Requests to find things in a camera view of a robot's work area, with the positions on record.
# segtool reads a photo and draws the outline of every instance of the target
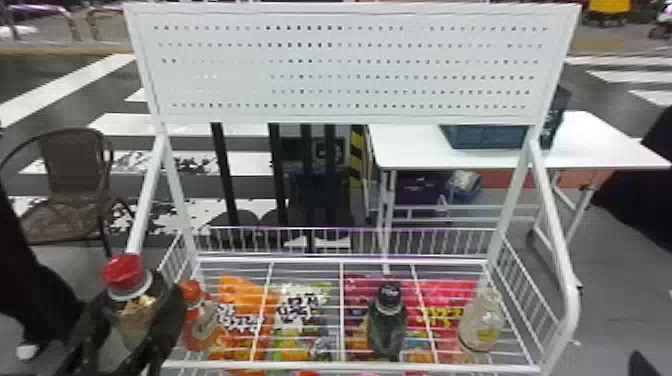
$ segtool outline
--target pegboard panel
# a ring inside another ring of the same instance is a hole
[[[163,120],[539,122],[579,7],[126,3]]]

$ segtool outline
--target chair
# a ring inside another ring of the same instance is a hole
[[[29,244],[101,240],[105,254],[110,257],[112,252],[105,233],[105,220],[117,204],[133,217],[128,204],[110,192],[110,169],[114,161],[112,144],[94,129],[50,131],[9,152],[0,162],[0,172],[21,150],[33,145],[44,161],[49,196],[21,215],[21,227]]]

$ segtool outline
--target orange package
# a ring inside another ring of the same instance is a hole
[[[210,346],[209,360],[250,360],[258,331],[254,360],[264,360],[270,345],[277,296],[268,292],[260,315],[264,288],[246,279],[232,276],[219,278],[217,329]],[[231,370],[235,376],[261,376],[263,371]]]

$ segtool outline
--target dark bottle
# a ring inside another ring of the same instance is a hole
[[[399,352],[406,337],[407,316],[399,283],[384,282],[378,288],[376,298],[369,303],[367,337],[377,356],[399,361]]]

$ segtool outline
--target bottle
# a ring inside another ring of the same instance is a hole
[[[496,290],[485,288],[464,307],[457,331],[460,343],[468,350],[485,352],[495,347],[506,322],[501,300]]]
[[[103,268],[107,296],[103,314],[133,351],[147,335],[168,287],[161,273],[145,269],[140,256],[122,254]]]
[[[182,343],[187,350],[203,351],[215,339],[217,305],[198,281],[180,282],[180,289],[187,304],[187,316],[182,327]]]
[[[399,352],[406,337],[407,316],[399,283],[384,282],[378,288],[375,299],[369,303],[367,338],[377,356],[399,361]]]

